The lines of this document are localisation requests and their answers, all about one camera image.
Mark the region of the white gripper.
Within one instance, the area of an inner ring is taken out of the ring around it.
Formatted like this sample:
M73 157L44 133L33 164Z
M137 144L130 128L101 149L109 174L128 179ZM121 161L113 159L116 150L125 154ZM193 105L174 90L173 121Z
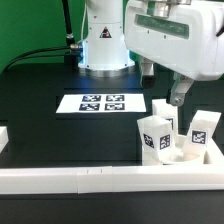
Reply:
M166 18L151 15L153 8L148 0L128 1L125 43L142 56L144 88L155 84L153 62L177 72L166 102L181 107L194 80L217 80L224 75L224 2L193 0L189 5L173 5Z

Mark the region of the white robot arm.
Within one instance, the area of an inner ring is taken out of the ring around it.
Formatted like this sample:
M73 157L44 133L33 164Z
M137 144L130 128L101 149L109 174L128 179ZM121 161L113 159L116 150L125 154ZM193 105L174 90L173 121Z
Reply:
M174 72L167 102L184 103L195 81L224 75L224 2L208 0L85 0L88 35L83 69L102 73L132 66L140 56L141 84L154 85L154 66Z

